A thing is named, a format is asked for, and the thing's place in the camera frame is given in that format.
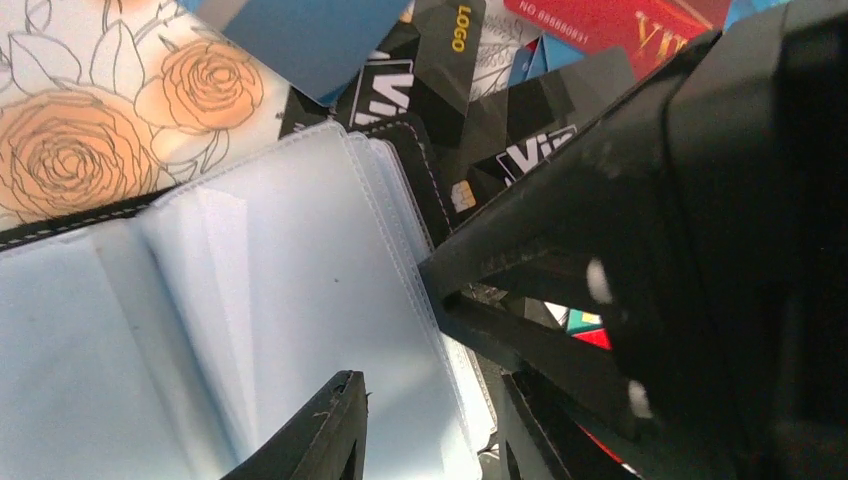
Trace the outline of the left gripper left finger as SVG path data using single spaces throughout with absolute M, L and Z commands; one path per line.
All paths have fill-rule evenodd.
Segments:
M 223 480 L 361 479 L 367 420 L 363 373 L 339 371 Z

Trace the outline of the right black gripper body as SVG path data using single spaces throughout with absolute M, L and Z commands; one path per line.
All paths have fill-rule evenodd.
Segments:
M 420 271 L 634 479 L 847 475 L 847 5 L 697 38 Z

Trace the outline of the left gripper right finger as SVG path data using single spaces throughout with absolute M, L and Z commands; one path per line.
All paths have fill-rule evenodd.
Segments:
M 562 408 L 552 384 L 527 371 L 501 376 L 504 479 L 634 479 Z

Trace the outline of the black card holder wallet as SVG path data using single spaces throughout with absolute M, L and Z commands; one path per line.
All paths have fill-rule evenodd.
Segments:
M 162 193 L 1 235 L 1 475 L 223 479 L 337 372 L 361 479 L 479 479 L 493 421 L 438 330 L 417 119 L 326 121 Z

